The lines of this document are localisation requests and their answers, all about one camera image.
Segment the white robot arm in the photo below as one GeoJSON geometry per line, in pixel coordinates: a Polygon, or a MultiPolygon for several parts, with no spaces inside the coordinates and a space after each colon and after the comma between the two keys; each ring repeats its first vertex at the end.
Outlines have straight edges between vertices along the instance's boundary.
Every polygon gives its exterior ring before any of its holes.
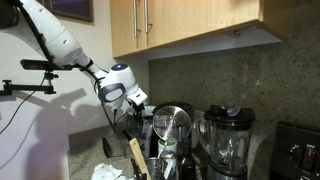
{"type": "Polygon", "coordinates": [[[83,51],[71,32],[36,0],[0,0],[0,30],[25,42],[55,68],[78,68],[92,82],[103,104],[117,111],[127,101],[142,117],[147,95],[139,87],[131,68],[113,65],[109,71],[98,67],[83,51]]]}

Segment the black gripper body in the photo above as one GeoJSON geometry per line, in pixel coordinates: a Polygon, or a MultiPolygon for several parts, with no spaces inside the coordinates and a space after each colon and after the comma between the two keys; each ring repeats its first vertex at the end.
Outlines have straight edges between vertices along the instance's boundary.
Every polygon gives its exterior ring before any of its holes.
{"type": "Polygon", "coordinates": [[[142,119],[142,111],[145,109],[144,104],[133,104],[134,113],[133,116],[137,121],[142,119]]]}

